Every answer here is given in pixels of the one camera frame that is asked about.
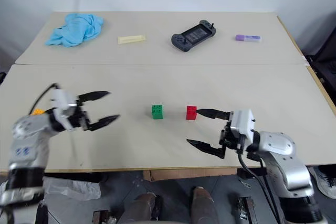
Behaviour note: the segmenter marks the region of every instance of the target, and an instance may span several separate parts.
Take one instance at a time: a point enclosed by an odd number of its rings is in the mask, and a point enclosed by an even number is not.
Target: table
[[[53,137],[49,172],[239,167],[231,150],[222,160],[186,142],[188,137],[217,145],[225,125],[200,115],[196,121],[185,120],[186,105],[225,111],[251,108],[256,130],[290,135],[305,164],[335,162],[334,149],[326,146],[334,145],[336,118],[304,65],[14,65],[0,86],[1,170],[7,168],[11,126],[52,82],[73,94],[111,91],[85,109],[93,121],[116,113],[121,117],[95,132],[76,130]],[[48,99],[38,107],[49,108]],[[152,104],[163,104],[163,120],[151,118]]]
[[[93,12],[104,18],[101,34],[79,46],[46,46],[68,13],[53,13],[17,64],[237,65],[304,64],[275,13]],[[213,22],[216,35],[185,53],[171,36]],[[262,36],[262,43],[235,41],[237,34]],[[144,42],[118,45],[118,36],[146,35]]]
[[[102,33],[72,48],[44,45],[68,14],[53,13],[0,86],[0,170],[7,170],[12,124],[52,82],[73,94],[111,91],[86,109],[92,121],[121,117],[96,132],[53,137],[48,172],[239,167],[233,151],[222,160],[186,142],[217,145],[225,124],[200,115],[186,121],[187,105],[251,108],[256,129],[290,135],[305,164],[335,163],[333,148],[326,146],[334,145],[336,108],[275,13],[93,13],[104,18]],[[215,23],[213,38],[187,53],[172,46],[172,34],[201,19]],[[263,41],[234,41],[236,34]],[[118,36],[131,35],[147,40],[117,45]],[[39,108],[50,107],[47,98]],[[153,104],[163,104],[164,120],[151,119]]]

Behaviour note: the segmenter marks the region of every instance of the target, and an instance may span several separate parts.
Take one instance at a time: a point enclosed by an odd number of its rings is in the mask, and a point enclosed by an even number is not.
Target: gray floor
[[[109,173],[108,180],[101,183],[100,199],[76,201],[63,195],[46,195],[49,221],[52,224],[92,223],[93,211],[105,209],[119,216],[139,194],[151,191],[163,197],[162,220],[189,223],[191,191],[195,186],[203,186],[214,199],[221,223],[248,223],[237,219],[236,201],[239,196],[252,196],[259,224],[275,223],[259,185],[254,179],[245,182],[251,188],[244,186],[235,175],[148,182],[142,179],[141,172]],[[336,224],[336,200],[316,191],[323,214],[329,223]]]

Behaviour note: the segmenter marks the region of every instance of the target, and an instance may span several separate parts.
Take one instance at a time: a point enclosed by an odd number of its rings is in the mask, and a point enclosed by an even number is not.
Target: blue cloth
[[[100,34],[103,19],[93,14],[69,14],[66,24],[55,28],[46,45],[73,47],[83,41],[96,38]]]

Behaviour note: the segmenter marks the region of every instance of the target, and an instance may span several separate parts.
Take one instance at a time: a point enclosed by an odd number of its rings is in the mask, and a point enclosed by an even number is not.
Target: wire
[[[261,168],[264,167],[263,162],[262,162],[261,160],[260,160],[260,167],[261,167]],[[267,191],[268,191],[268,195],[269,195],[269,197],[271,198],[271,201],[272,201],[272,204],[273,204],[273,208],[274,208],[274,212],[275,212],[275,214],[277,215],[278,220],[280,220],[278,207],[277,207],[277,205],[276,205],[276,203],[275,203],[275,200],[274,200],[272,191],[271,191],[271,189],[270,189],[270,187],[269,187],[269,184],[268,184],[268,179],[267,179],[267,177],[266,177],[265,174],[263,174],[263,179],[264,179],[264,182],[265,182]]]
[[[42,94],[40,94],[40,96],[36,99],[36,101],[34,102],[32,108],[30,109],[28,115],[32,114],[32,112],[34,111],[35,106],[37,105],[37,103],[41,100],[41,98],[52,88],[55,89],[59,89],[59,86],[57,83],[53,83],[52,85],[50,85],[49,87],[47,87],[47,89],[45,91],[43,91]]]
[[[264,195],[265,195],[265,198],[266,198],[266,200],[267,200],[267,203],[268,203],[268,205],[269,205],[269,208],[271,209],[271,211],[272,211],[272,213],[273,213],[273,215],[274,215],[274,217],[275,217],[277,223],[280,224],[280,220],[279,220],[279,218],[277,218],[277,215],[276,215],[276,213],[275,213],[275,211],[274,211],[274,209],[273,209],[273,207],[272,207],[272,205],[271,205],[271,202],[270,202],[270,200],[269,200],[269,198],[268,198],[268,195],[267,195],[267,193],[266,193],[266,189],[265,189],[265,187],[264,187],[262,181],[260,180],[260,178],[259,178],[254,172],[252,172],[252,171],[246,166],[246,164],[244,163],[243,158],[242,158],[241,156],[242,156],[241,154],[238,154],[238,160],[239,160],[241,166],[243,167],[243,169],[244,169],[246,172],[250,173],[250,174],[251,174],[253,177],[255,177],[255,179],[258,181],[258,183],[259,183],[261,189],[263,190],[262,192],[263,192]]]

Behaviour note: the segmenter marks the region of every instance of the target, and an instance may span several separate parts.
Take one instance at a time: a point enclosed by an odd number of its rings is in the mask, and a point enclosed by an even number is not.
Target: shoe
[[[321,172],[317,166],[308,167],[308,171],[315,178],[317,188],[320,190],[320,192],[331,199],[336,199],[335,179],[328,177],[326,174]]]

